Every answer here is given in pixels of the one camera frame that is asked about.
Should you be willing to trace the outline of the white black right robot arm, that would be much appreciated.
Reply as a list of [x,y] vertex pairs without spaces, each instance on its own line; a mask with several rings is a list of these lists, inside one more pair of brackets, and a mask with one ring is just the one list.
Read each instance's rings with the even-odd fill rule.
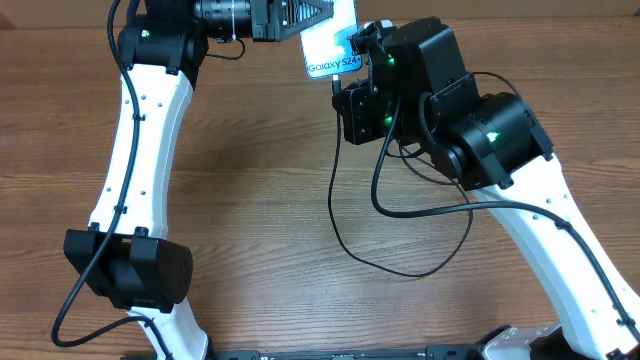
[[345,137],[417,145],[511,236],[558,320],[500,327],[470,359],[635,359],[639,298],[577,207],[553,144],[514,90],[480,94],[452,29],[430,17],[369,23],[348,37],[368,76],[333,96]]

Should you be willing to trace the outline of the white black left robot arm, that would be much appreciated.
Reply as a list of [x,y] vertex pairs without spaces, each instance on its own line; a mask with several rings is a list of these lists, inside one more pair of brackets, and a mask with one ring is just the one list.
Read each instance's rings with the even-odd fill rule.
[[211,41],[281,42],[332,18],[332,1],[133,1],[108,42],[121,110],[107,177],[84,230],[64,254],[78,285],[125,311],[157,359],[211,359],[187,299],[189,248],[170,242],[167,199],[180,126]]

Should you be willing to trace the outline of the blue Galaxy smartphone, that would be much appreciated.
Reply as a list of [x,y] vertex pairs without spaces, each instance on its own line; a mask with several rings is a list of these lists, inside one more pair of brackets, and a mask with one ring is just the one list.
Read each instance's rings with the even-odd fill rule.
[[333,15],[300,33],[306,73],[311,79],[332,77],[362,68],[349,36],[356,33],[355,0],[334,0]]

